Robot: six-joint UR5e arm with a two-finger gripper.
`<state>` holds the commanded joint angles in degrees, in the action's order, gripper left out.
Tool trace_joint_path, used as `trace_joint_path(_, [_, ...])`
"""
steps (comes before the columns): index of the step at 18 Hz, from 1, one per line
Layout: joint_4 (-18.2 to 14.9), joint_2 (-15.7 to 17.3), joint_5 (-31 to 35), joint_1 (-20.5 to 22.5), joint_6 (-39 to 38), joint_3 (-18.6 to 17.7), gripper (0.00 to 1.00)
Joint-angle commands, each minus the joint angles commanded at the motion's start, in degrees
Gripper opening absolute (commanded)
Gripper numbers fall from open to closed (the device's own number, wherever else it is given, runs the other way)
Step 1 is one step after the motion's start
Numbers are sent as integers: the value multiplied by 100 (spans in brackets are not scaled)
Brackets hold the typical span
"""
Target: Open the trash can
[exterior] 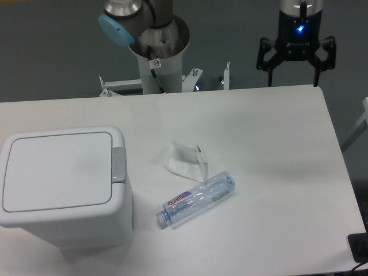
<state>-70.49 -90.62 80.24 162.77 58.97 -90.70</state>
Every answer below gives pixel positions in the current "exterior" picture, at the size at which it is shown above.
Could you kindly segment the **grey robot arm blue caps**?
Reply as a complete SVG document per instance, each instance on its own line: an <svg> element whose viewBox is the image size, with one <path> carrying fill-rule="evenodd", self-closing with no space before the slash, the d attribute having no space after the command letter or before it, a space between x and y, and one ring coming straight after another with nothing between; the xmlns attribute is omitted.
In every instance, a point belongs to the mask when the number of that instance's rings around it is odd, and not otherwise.
<svg viewBox="0 0 368 276"><path fill-rule="evenodd" d="M189 44L189 29L174 15L172 1L104 1L103 10L98 18L103 32L143 57L156 82L162 61L179 56ZM269 85L273 70L284 61L308 61L315 69L314 86L321 72L335 68L335 38L319 39L322 10L322 1L280 2L277 38L261 38L256 62L268 74Z"/></svg>

